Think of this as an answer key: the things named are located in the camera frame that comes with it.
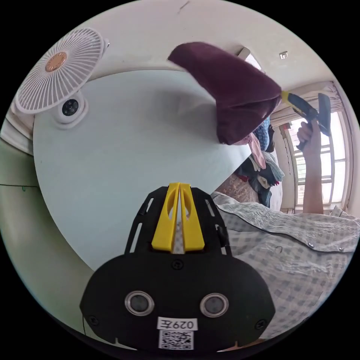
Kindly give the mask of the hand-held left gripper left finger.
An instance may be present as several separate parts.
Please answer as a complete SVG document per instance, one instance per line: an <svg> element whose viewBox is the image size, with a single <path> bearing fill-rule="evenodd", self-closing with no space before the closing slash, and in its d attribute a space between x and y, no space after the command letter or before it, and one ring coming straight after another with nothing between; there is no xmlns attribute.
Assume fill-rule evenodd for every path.
<svg viewBox="0 0 360 360"><path fill-rule="evenodd" d="M151 242L156 251L171 252L177 227L180 183L170 183Z"/></svg>

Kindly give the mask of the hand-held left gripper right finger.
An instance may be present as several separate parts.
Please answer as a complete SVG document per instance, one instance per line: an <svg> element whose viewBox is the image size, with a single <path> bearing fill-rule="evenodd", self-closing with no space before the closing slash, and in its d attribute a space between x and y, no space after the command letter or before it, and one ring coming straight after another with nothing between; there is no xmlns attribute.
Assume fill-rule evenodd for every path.
<svg viewBox="0 0 360 360"><path fill-rule="evenodd" d="M202 251L205 242L189 184L180 183L180 199L183 249L185 252Z"/></svg>

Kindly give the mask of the person's right hand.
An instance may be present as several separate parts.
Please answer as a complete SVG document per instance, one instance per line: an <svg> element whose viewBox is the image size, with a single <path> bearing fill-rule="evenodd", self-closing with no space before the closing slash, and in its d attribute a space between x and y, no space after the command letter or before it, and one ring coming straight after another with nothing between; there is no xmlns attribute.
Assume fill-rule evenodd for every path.
<svg viewBox="0 0 360 360"><path fill-rule="evenodd" d="M301 152L305 157L319 155L321 152L321 131L316 119L311 123L301 123L297 137Z"/></svg>

